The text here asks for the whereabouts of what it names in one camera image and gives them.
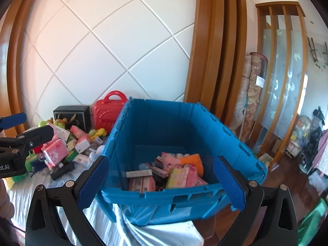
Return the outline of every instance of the red handle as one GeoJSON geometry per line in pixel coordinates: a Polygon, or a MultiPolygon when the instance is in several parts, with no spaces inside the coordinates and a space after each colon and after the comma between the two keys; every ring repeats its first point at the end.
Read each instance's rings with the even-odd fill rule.
{"type": "Polygon", "coordinates": [[[122,104],[125,104],[126,102],[127,102],[127,98],[126,98],[126,96],[125,96],[125,94],[124,93],[122,93],[121,91],[119,91],[119,90],[113,90],[113,91],[111,91],[110,93],[108,93],[107,95],[106,95],[106,97],[102,100],[102,103],[103,104],[106,104],[106,103],[108,103],[109,102],[109,97],[111,97],[111,96],[113,96],[113,95],[117,95],[117,96],[119,96],[120,98],[121,98],[121,100],[122,100],[122,104]]]}

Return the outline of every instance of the black box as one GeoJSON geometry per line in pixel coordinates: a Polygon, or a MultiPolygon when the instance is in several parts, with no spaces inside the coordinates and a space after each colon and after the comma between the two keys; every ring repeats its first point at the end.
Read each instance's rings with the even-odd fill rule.
{"type": "Polygon", "coordinates": [[[76,114],[73,125],[77,125],[84,132],[88,133],[91,129],[90,109],[88,105],[67,105],[59,106],[54,110],[54,117],[56,119],[67,118],[70,120],[76,114]]]}

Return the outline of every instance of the bed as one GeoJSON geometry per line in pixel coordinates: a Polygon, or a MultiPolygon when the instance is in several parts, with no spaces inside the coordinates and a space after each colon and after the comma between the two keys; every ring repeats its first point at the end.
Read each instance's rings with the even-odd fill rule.
{"type": "MultiPolygon", "coordinates": [[[[47,188],[60,187],[70,179],[76,180],[86,169],[87,167],[83,165],[75,164],[73,171],[65,174],[56,181],[50,178],[48,169],[43,169],[35,173],[32,177],[25,177],[21,182],[16,183],[11,190],[8,190],[10,201],[15,207],[15,216],[12,219],[13,224],[25,230],[28,209],[37,185],[43,184],[47,188]]],[[[80,245],[66,219],[63,209],[58,208],[58,212],[71,243],[76,246],[80,245]]],[[[108,246],[202,246],[204,243],[203,237],[197,231],[192,221],[169,225],[137,227],[130,224],[122,214],[120,208],[114,205],[117,223],[112,223],[99,207],[96,200],[93,200],[91,206],[83,212],[95,231],[108,246]]],[[[24,245],[24,233],[17,231],[17,235],[20,245],[24,245]]]]}

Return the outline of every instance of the orange plush toy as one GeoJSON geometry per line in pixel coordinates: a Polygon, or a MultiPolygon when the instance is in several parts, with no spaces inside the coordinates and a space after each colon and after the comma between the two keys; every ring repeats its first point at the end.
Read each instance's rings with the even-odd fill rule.
{"type": "Polygon", "coordinates": [[[204,174],[204,167],[199,154],[193,154],[179,159],[182,165],[194,164],[197,168],[198,177],[202,178],[204,174]]]}

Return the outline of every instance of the blue gripper pad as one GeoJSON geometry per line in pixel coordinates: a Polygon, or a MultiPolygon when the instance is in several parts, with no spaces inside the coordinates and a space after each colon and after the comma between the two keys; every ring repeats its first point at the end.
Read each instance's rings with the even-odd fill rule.
{"type": "Polygon", "coordinates": [[[93,165],[82,172],[76,180],[74,197],[80,210],[89,208],[101,184],[109,171],[109,160],[106,156],[99,156],[93,165]]]}
{"type": "Polygon", "coordinates": [[[213,170],[214,174],[222,184],[222,187],[226,192],[232,206],[242,211],[246,205],[245,191],[247,190],[242,187],[245,187],[244,183],[246,182],[246,179],[244,179],[245,182],[239,182],[235,178],[235,176],[238,177],[238,175],[236,175],[236,171],[223,156],[219,156],[214,159],[213,170]]]}
{"type": "Polygon", "coordinates": [[[0,130],[7,130],[17,125],[24,124],[26,122],[26,114],[19,113],[7,117],[0,118],[0,130]]]}

